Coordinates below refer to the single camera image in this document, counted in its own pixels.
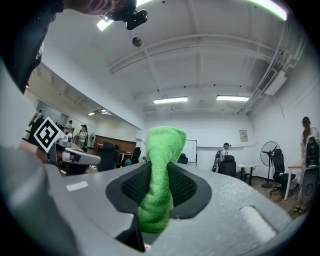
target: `wooden floor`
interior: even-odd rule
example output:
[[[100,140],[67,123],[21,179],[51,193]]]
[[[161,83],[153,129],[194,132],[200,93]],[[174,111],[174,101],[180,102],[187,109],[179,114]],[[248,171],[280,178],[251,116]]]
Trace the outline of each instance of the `wooden floor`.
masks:
[[[294,208],[296,206],[297,197],[299,188],[293,189],[293,194],[289,193],[287,200],[285,201],[282,199],[280,190],[275,191],[270,195],[270,191],[272,191],[272,187],[270,188],[264,188],[261,185],[265,183],[266,180],[261,178],[252,178],[252,184],[251,187],[253,187],[256,191],[264,195],[266,198],[270,199],[272,202],[276,203],[278,206],[280,206],[292,219],[295,219],[298,217],[298,213],[294,211]]]

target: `fluorescent light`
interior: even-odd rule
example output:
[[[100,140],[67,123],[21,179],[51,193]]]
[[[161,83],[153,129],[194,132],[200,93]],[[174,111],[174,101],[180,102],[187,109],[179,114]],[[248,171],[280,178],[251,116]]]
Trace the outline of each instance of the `fluorescent light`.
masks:
[[[282,9],[279,5],[274,3],[273,1],[271,0],[249,0],[249,1],[267,8],[269,11],[278,15],[284,21],[287,20],[287,12],[284,9]]]
[[[145,3],[151,2],[152,0],[137,0],[136,2],[136,7],[142,6]],[[108,22],[105,20],[100,20],[97,24],[97,27],[101,30],[104,31],[109,25],[111,25],[112,23],[114,23],[113,20],[109,20]]]
[[[145,3],[151,2],[152,0],[137,0],[136,7],[142,6]]]
[[[109,25],[111,25],[114,21],[113,20],[109,20],[108,22],[105,20],[100,20],[97,24],[97,27],[101,30],[104,31],[105,28],[107,28]]]
[[[249,97],[218,95],[216,97],[216,100],[217,101],[246,102],[249,100]]]
[[[162,98],[162,99],[155,99],[155,104],[162,104],[162,103],[175,103],[175,102],[187,102],[188,97],[178,97],[178,98]]]

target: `office chair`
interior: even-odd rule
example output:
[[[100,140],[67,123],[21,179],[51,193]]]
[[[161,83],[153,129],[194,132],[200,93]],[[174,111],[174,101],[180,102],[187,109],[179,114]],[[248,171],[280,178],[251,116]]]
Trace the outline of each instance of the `office chair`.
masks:
[[[137,164],[139,163],[139,157],[141,155],[141,149],[140,147],[136,147],[135,150],[133,151],[133,155],[132,155],[132,161],[133,161],[133,164]]]
[[[272,196],[272,193],[274,191],[281,191],[282,198],[285,198],[287,184],[288,184],[288,178],[289,174],[284,173],[285,172],[285,162],[284,162],[284,155],[282,154],[281,149],[276,149],[274,151],[274,155],[272,156],[272,161],[274,164],[274,174],[273,174],[273,180],[277,183],[280,183],[280,185],[274,185],[272,188],[272,191],[270,192],[270,196]],[[291,181],[295,179],[296,175],[291,175]]]
[[[98,171],[104,172],[114,168],[115,163],[115,147],[112,143],[103,142],[101,149],[98,149],[96,155],[101,157],[101,161],[98,164]]]
[[[305,171],[301,186],[301,196],[304,202],[312,202],[319,193],[320,183],[320,141],[310,136],[306,143]]]
[[[178,163],[186,165],[188,163],[188,158],[186,154],[181,154],[178,160]]]
[[[225,155],[224,161],[220,163],[218,174],[224,174],[231,177],[236,178],[237,176],[237,170],[236,170],[237,164],[235,162],[235,158],[233,155]]]

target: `woman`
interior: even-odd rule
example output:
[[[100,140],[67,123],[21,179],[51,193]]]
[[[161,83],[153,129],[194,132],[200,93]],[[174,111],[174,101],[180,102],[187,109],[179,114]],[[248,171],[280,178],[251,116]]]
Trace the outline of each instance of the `woman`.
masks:
[[[87,126],[84,124],[82,125],[82,129],[80,130],[80,132],[77,134],[77,136],[79,137],[77,145],[80,149],[82,149],[83,146],[85,145],[87,135],[88,135]]]
[[[317,130],[317,128],[311,126],[310,119],[305,116],[302,119],[302,125],[303,125],[303,132],[301,137],[301,158],[302,158],[302,167],[301,167],[301,184],[303,182],[304,174],[306,171],[306,147],[307,147],[307,141],[309,136],[314,136],[318,141],[320,141],[320,133]],[[301,189],[298,194],[297,204],[294,208],[294,211],[299,213],[303,213],[306,209],[306,203],[302,199],[301,195]]]

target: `green cloth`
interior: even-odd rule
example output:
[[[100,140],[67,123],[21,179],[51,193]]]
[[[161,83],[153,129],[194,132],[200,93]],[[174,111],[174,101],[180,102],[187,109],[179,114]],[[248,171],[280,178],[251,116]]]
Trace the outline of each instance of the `green cloth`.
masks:
[[[146,158],[151,162],[149,191],[138,209],[140,230],[158,234],[169,224],[174,207],[169,187],[167,164],[177,162],[186,143],[187,135],[173,127],[156,127],[146,140]]]

